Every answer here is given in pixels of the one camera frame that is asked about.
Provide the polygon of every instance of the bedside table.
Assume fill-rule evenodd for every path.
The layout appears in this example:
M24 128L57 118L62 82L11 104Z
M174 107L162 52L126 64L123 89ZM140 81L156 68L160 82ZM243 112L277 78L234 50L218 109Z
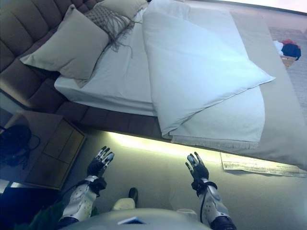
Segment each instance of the bedside table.
M61 115L19 111L6 124L25 125L40 144L30 151L27 165L11 167L1 163L1 179L22 184L61 189L65 179L85 141L85 135ZM35 146L36 138L31 138Z

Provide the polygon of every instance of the upholstered bed frame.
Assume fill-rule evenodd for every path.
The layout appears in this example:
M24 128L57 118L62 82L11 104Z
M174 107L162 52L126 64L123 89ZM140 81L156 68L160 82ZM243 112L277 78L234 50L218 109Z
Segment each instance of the upholstered bed frame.
M1 9L0 89L27 110L64 115L102 130L161 139L157 117L119 113L68 101L54 88L58 72L24 65L19 58L41 47L69 5L86 12L101 0L19 0Z

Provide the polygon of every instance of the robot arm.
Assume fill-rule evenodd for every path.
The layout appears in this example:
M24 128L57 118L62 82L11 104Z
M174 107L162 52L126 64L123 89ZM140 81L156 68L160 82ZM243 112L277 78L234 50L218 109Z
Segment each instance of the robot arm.
M204 166L201 158L195 152L196 158L190 154L186 162L191 175L194 178L192 188L196 190L197 196L201 200L201 222L202 214L204 215L213 230L236 230L235 225L230 219L228 209L222 203L217 186L215 183L209 181L209 172Z
M69 204L65 207L57 229L72 223L83 221L91 216L93 203L99 197L99 191L106 188L102 175L114 158L114 153L108 153L110 148L104 146L93 158L87 168L87 177L76 185Z

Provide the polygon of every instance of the basket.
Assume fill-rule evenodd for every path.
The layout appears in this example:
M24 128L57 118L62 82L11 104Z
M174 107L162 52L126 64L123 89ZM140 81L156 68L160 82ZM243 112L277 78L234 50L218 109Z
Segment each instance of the basket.
M280 57L286 69L289 68L289 66L292 65L292 63L296 60L296 57L289 57L284 55L281 55Z

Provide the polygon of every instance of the folded blanket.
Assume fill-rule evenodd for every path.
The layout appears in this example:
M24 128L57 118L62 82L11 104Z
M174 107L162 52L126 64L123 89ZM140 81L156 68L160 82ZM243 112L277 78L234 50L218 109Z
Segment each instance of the folded blanket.
M242 50L234 50L210 29L191 23L190 10L181 2L155 0L143 16L152 100L162 134L211 139L211 144L221 139L228 147L229 142L224 140L250 142L241 147L255 148L265 119L259 89L223 103L227 105L224 108L206 108L274 78L252 63ZM231 108L232 116L221 113Z

